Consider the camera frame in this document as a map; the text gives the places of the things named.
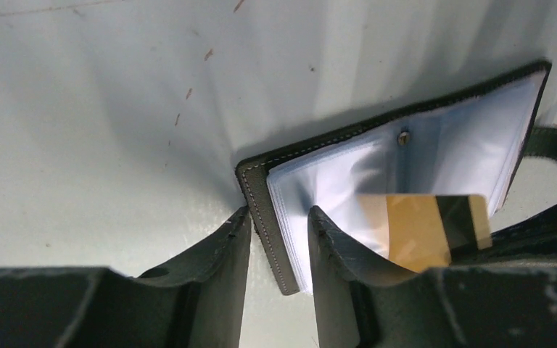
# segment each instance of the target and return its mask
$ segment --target black leather wallet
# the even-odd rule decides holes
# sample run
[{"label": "black leather wallet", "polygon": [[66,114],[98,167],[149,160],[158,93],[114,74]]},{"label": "black leather wallet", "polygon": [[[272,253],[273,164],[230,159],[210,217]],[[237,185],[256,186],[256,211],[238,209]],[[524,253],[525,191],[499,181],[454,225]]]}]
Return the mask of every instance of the black leather wallet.
[{"label": "black leather wallet", "polygon": [[[348,125],[304,141],[299,141],[295,144],[281,147],[280,149],[275,149],[273,151],[242,160],[236,167],[236,176],[251,210],[255,229],[257,234],[260,236],[266,256],[282,294],[295,294],[299,291],[299,288],[294,277],[294,272],[289,261],[289,256],[279,228],[279,222],[277,221],[271,195],[266,183],[266,178],[268,177],[270,169],[322,147],[345,141],[353,136],[360,135],[390,121],[407,117],[418,112],[426,112],[440,107],[447,107],[463,101],[464,99],[488,94],[501,86],[515,80],[525,78],[533,73],[543,71],[545,72],[545,80],[547,80],[550,68],[551,63],[549,62],[543,60],[533,62],[517,70],[500,75],[496,78],[463,89],[462,91],[458,91],[448,96],[396,109],[394,111],[384,113],[383,115],[374,116],[359,123]],[[537,108],[545,86],[545,80],[539,90],[537,102],[529,121],[527,138],[524,143],[526,143],[528,136],[531,133],[535,115],[537,114]],[[521,159],[523,154],[524,144],[522,144],[519,159]],[[519,161],[514,168],[511,180],[513,180],[513,175],[515,175],[515,169],[517,169],[518,165]]]}]

